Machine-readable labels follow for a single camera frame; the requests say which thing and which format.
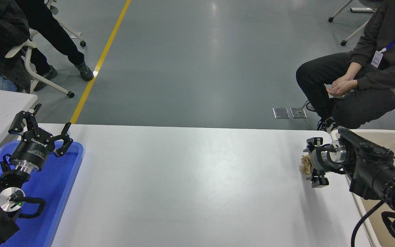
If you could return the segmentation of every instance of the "concrete floor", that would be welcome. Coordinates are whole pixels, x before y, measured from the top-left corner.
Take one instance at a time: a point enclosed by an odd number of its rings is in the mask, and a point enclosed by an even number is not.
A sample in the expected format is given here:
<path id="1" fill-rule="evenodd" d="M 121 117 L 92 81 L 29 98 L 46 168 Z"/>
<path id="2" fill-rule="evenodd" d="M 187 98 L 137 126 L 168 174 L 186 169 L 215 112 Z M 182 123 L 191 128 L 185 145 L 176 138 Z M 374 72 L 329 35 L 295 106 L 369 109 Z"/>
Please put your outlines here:
<path id="1" fill-rule="evenodd" d="M 82 31 L 80 48 L 94 70 L 125 0 L 58 1 L 60 19 Z M 303 62 L 353 49 L 340 41 L 370 18 L 351 13 L 332 23 L 345 1 L 133 0 L 125 13 L 77 124 L 204 128 L 315 129 L 319 120 L 275 119 L 273 107 L 301 106 L 295 81 Z M 45 87 L 39 122 L 68 122 L 85 90 L 77 70 L 42 37 L 35 38 L 59 72 Z M 395 129 L 395 111 L 361 128 Z"/>

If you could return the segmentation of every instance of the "yellow floor line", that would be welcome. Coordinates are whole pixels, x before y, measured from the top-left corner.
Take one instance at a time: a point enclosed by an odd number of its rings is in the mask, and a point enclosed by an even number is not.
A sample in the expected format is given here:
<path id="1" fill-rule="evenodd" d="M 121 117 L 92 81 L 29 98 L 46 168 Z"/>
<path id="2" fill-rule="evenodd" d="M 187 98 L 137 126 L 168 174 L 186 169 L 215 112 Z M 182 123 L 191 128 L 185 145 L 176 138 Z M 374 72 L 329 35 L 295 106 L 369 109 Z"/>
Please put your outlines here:
<path id="1" fill-rule="evenodd" d="M 94 85 L 95 79 L 97 78 L 97 75 L 101 69 L 101 66 L 103 65 L 103 61 L 105 61 L 106 55 L 108 54 L 108 51 L 111 47 L 112 42 L 114 41 L 115 35 L 117 34 L 118 28 L 120 27 L 120 24 L 123 20 L 124 14 L 127 11 L 127 8 L 129 7 L 131 0 L 127 0 L 126 4 L 124 5 L 123 10 L 121 11 L 120 16 L 118 17 L 118 20 L 116 22 L 116 25 L 114 26 L 114 29 L 112 30 L 111 36 L 108 39 L 108 42 L 106 43 L 105 48 L 103 49 L 103 52 L 101 53 L 100 59 L 97 62 L 97 65 L 95 66 L 94 69 L 94 78 L 88 82 L 88 85 L 85 88 L 85 91 L 82 94 L 82 97 L 79 100 L 79 103 L 77 104 L 77 107 L 75 108 L 74 113 L 72 114 L 70 122 L 72 124 L 75 124 L 77 122 L 77 119 L 79 118 L 80 112 L 82 111 L 83 106 L 85 105 L 86 99 L 88 98 L 89 93 L 91 92 L 92 86 Z"/>

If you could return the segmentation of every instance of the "person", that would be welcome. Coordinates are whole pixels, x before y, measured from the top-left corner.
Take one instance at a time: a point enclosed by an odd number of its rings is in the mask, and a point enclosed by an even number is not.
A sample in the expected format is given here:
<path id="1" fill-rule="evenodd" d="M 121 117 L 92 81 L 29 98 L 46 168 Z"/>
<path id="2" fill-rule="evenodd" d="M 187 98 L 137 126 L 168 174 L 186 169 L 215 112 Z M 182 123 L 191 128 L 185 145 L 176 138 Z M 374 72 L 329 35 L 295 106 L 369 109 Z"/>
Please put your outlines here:
<path id="1" fill-rule="evenodd" d="M 29 37 L 27 20 L 13 0 L 0 0 L 0 89 L 23 91 L 30 89 L 30 77 L 24 68 L 21 55 L 5 58 L 14 46 L 23 44 Z"/>
<path id="2" fill-rule="evenodd" d="M 395 109 L 395 0 L 383 1 L 353 51 L 304 63 L 296 80 L 321 118 L 318 130 L 356 129 Z"/>
<path id="3" fill-rule="evenodd" d="M 22 9 L 28 20 L 28 25 L 37 30 L 53 47 L 60 53 L 66 55 L 68 60 L 79 70 L 80 76 L 85 81 L 94 78 L 91 69 L 85 63 L 85 56 L 77 50 L 76 45 L 72 42 L 70 36 L 66 33 L 59 22 L 53 17 L 50 9 L 44 4 L 44 0 L 15 0 Z M 49 65 L 47 58 L 37 48 L 32 49 L 30 59 L 36 67 L 36 72 L 45 77 L 52 79 L 56 77 L 57 71 Z M 38 83 L 34 88 L 35 91 L 42 89 L 45 83 Z"/>

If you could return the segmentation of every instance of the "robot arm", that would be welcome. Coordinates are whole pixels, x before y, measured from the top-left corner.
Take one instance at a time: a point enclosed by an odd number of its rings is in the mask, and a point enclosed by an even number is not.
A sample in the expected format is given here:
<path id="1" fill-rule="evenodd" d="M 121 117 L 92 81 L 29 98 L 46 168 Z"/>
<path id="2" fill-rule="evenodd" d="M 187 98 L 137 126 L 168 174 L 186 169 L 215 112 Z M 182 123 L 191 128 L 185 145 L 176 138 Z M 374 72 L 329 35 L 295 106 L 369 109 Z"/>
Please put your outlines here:
<path id="1" fill-rule="evenodd" d="M 346 174 L 351 181 L 350 192 L 371 200 L 382 200 L 395 210 L 394 153 L 364 139 L 348 129 L 339 129 L 340 138 L 322 145 L 322 139 L 307 140 L 306 152 L 313 165 L 312 187 L 328 185 L 326 172 Z M 395 238 L 395 220 L 390 233 Z"/>
<path id="2" fill-rule="evenodd" d="M 19 230 L 15 223 L 18 217 L 32 219 L 40 216 L 45 208 L 44 199 L 27 197 L 21 189 L 30 180 L 31 172 L 41 171 L 51 152 L 57 157 L 63 156 L 73 142 L 67 133 L 70 122 L 58 136 L 52 136 L 39 128 L 35 115 L 40 107 L 41 104 L 36 105 L 33 113 L 21 111 L 16 114 L 8 131 L 19 134 L 22 139 L 15 151 L 11 155 L 6 154 L 0 162 L 3 172 L 0 177 L 0 244 Z M 56 149 L 55 141 L 60 139 L 64 143 Z M 21 207 L 24 203 L 38 204 L 38 210 L 34 214 L 22 214 Z"/>

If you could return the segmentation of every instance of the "white container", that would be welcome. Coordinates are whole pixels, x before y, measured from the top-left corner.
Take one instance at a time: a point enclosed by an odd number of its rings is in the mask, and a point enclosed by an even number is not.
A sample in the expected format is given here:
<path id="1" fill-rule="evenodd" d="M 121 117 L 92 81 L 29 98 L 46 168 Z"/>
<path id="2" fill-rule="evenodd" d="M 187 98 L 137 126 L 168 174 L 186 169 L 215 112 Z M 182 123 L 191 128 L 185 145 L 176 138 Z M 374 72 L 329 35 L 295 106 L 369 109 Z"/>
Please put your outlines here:
<path id="1" fill-rule="evenodd" d="M 380 146 L 386 147 L 394 152 L 395 156 L 395 131 L 390 130 L 351 130 L 358 136 L 361 136 L 371 142 Z M 333 140 L 337 140 L 337 131 L 332 131 L 330 134 Z M 353 194 L 359 213 L 363 216 L 374 205 L 378 203 L 375 200 L 364 200 L 361 197 Z M 368 232 L 368 237 L 375 247 L 395 247 L 395 239 L 389 234 L 385 227 L 381 213 L 384 211 L 391 211 L 387 205 L 382 205 L 365 221 L 364 225 Z"/>

